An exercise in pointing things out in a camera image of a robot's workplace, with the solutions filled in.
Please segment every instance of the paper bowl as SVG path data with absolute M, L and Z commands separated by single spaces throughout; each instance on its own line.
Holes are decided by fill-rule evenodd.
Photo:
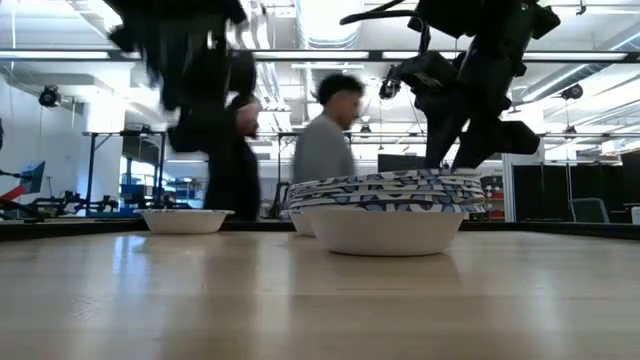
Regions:
M 233 211 L 226 210 L 141 210 L 140 213 L 154 234 L 196 235 L 220 230 L 222 222 Z
M 316 238 L 329 251 L 360 256 L 441 253 L 450 246 L 465 214 L 472 212 L 447 212 L 449 207 L 442 205 L 421 208 L 415 204 L 387 204 L 375 209 L 314 206 L 304 212 Z
M 288 216 L 291 219 L 298 235 L 309 237 L 315 236 L 313 228 L 311 228 L 311 224 L 302 210 L 284 210 L 281 215 Z
M 379 184 L 356 184 L 356 185 L 327 185 L 312 188 L 299 189 L 296 192 L 289 192 L 289 199 L 308 196 L 332 196 L 334 194 L 364 194 L 364 193 L 432 193 L 432 192 L 473 192 L 484 194 L 480 183 L 473 185 L 461 184 L 437 184 L 431 179 L 421 179 L 406 182 L 389 182 Z
M 431 193 L 394 193 L 370 192 L 366 195 L 353 193 L 331 194 L 329 196 L 296 197 L 289 200 L 291 209 L 302 209 L 321 205 L 350 205 L 368 203 L 427 203 L 436 205 L 482 204 L 484 194 L 471 192 L 431 192 Z

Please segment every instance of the desk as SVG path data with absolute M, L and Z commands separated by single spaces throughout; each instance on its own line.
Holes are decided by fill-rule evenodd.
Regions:
M 327 253 L 287 233 L 0 244 L 20 360 L 640 358 L 640 246 L 460 233 L 444 255 Z

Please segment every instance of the ceiling light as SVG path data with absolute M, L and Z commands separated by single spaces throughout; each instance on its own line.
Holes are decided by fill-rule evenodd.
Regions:
M 294 70 L 363 70 L 364 65 L 361 64 L 293 64 L 291 68 Z
M 106 51 L 48 51 L 48 50 L 9 50 L 0 51 L 0 60 L 12 61 L 16 59 L 25 60 L 108 60 L 109 53 Z
M 545 60 L 545 61 L 615 61 L 622 60 L 627 56 L 622 52 L 607 51 L 585 51 L 585 52 L 526 52 L 522 57 L 523 61 Z
M 258 61 L 264 60 L 328 60 L 328 59 L 367 59 L 369 52 L 367 51 L 256 51 L 253 56 Z

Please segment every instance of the fluorescent light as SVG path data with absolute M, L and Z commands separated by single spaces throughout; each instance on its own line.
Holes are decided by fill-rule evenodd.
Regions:
M 326 60 L 326 59 L 367 59 L 368 51 L 256 51 L 256 60 Z
M 546 61 L 614 61 L 622 60 L 627 56 L 626 53 L 619 52 L 527 52 L 522 60 L 546 60 Z
M 439 51 L 445 59 L 453 60 L 459 54 L 459 52 L 446 50 Z M 418 56 L 417 51 L 385 51 L 382 53 L 382 58 L 385 60 L 406 60 L 412 57 Z M 622 52 L 607 52 L 607 51 L 584 51 L 584 52 L 526 52 L 523 56 L 524 61 L 616 61 L 622 60 L 627 56 Z
M 455 51 L 438 51 L 447 60 L 453 60 L 457 54 Z M 385 51 L 382 53 L 382 58 L 386 60 L 406 60 L 412 57 L 418 56 L 417 51 Z
M 10 59 L 69 59 L 69 60 L 109 60 L 109 53 L 106 51 L 21 51 L 9 50 L 0 51 L 0 58 Z
M 291 68 L 294 70 L 363 70 L 364 65 L 361 64 L 293 64 Z

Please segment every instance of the black cable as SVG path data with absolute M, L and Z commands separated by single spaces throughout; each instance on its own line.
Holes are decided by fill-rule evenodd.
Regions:
M 390 11 L 370 11 L 360 14 L 353 14 L 344 17 L 340 20 L 340 25 L 348 25 L 354 22 L 373 19 L 388 19 L 394 17 L 416 17 L 419 18 L 419 14 L 413 10 L 390 10 Z
M 22 180 L 31 180 L 33 177 L 29 176 L 29 175 L 22 175 L 20 173 L 8 173 L 6 171 L 2 171 L 0 170 L 0 176 L 11 176 L 14 177 L 16 179 L 22 179 Z

